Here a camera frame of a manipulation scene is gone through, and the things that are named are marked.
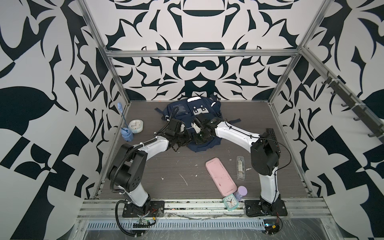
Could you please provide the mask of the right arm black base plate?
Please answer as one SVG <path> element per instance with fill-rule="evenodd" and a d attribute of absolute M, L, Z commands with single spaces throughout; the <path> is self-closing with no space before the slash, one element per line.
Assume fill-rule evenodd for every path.
<path fill-rule="evenodd" d="M 248 217 L 261 216 L 283 216 L 288 215 L 287 208 L 283 200 L 277 199 L 270 204 L 264 200 L 245 200 L 245 212 Z"/>

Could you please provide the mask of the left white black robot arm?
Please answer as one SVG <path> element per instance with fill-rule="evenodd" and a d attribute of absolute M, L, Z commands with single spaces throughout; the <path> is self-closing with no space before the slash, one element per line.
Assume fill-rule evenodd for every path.
<path fill-rule="evenodd" d="M 150 198 L 141 184 L 147 160 L 175 146 L 184 147 L 190 142 L 191 134 L 186 124 L 171 119 L 152 139 L 133 146 L 122 145 L 107 171 L 111 192 L 124 196 L 137 207 L 143 207 Z"/>

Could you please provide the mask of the pink pencil case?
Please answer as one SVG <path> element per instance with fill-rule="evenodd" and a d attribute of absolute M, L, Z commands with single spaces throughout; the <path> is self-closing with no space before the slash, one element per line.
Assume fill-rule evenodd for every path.
<path fill-rule="evenodd" d="M 207 161 L 205 166 L 222 197 L 236 192 L 237 186 L 219 158 Z"/>

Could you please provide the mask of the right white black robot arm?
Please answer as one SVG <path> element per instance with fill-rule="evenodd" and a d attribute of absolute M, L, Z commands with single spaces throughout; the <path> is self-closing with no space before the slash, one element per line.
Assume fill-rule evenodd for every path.
<path fill-rule="evenodd" d="M 220 118 L 210 120 L 203 114 L 193 119 L 192 127 L 195 130 L 193 138 L 196 143 L 217 137 L 247 150 L 251 155 L 252 168 L 260 177 L 261 205 L 273 209 L 282 202 L 277 182 L 281 154 L 277 148 L 278 142 L 268 133 L 251 133 Z"/>

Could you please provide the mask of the navy blue student backpack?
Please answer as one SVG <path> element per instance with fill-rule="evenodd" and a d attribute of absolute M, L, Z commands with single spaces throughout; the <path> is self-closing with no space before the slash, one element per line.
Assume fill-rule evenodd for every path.
<path fill-rule="evenodd" d="M 216 97 L 192 97 L 172 102 L 162 111 L 158 108 L 155 110 L 163 115 L 162 119 L 167 123 L 170 119 L 184 122 L 186 129 L 191 134 L 191 142 L 186 146 L 191 151 L 203 152 L 221 144 L 222 139 L 219 137 L 204 144 L 196 144 L 192 136 L 192 133 L 195 133 L 192 128 L 192 121 L 195 117 L 222 117 L 221 102 Z"/>

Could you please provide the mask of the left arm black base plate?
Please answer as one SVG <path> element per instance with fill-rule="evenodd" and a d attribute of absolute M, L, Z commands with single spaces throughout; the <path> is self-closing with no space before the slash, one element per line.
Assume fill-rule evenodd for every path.
<path fill-rule="evenodd" d="M 138 217 L 156 217 L 163 214 L 165 208 L 164 201 L 146 201 L 142 207 L 138 207 L 133 203 L 125 203 L 122 213 L 123 218 Z"/>

